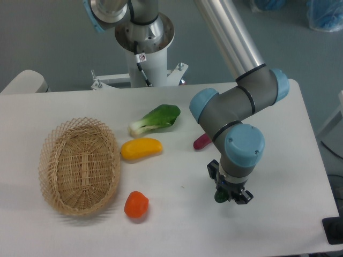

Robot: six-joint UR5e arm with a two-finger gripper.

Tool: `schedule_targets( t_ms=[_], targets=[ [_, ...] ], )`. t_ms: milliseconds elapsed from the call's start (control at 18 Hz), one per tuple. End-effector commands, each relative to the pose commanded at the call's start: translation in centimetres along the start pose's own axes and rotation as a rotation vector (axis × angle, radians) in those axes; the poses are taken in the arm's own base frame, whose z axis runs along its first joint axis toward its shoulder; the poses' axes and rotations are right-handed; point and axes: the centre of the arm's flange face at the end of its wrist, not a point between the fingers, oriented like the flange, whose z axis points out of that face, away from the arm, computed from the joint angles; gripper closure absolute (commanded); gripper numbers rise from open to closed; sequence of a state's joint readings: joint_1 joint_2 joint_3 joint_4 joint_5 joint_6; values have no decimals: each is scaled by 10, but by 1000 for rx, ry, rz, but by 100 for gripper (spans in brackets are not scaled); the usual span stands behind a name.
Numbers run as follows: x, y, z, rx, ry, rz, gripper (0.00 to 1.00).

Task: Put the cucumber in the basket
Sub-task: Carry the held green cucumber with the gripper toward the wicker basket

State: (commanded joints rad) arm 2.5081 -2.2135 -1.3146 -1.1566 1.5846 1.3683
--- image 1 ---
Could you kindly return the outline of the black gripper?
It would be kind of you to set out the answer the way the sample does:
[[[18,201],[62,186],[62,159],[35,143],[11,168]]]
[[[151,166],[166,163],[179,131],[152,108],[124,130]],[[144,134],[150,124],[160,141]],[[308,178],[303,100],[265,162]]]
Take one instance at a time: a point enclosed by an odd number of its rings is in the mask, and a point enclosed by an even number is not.
[[[253,194],[245,190],[247,177],[237,178],[230,175],[224,175],[219,172],[219,162],[212,160],[207,165],[209,177],[215,181],[216,190],[225,190],[229,198],[234,198],[238,205],[246,205],[253,199]]]

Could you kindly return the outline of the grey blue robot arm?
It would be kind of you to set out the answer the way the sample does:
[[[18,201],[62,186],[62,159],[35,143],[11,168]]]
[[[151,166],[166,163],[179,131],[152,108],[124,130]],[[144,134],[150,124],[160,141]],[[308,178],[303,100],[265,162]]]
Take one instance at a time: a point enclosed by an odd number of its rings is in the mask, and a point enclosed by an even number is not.
[[[243,121],[285,98],[289,82],[282,71],[266,67],[232,1],[196,5],[237,85],[224,93],[204,89],[192,98],[189,109],[221,154],[207,166],[216,184],[216,202],[242,205],[253,198],[244,186],[265,147],[261,131]],[[157,1],[84,1],[83,6],[96,31],[115,30],[126,52],[131,87],[178,83],[176,72],[167,71],[174,27]]]

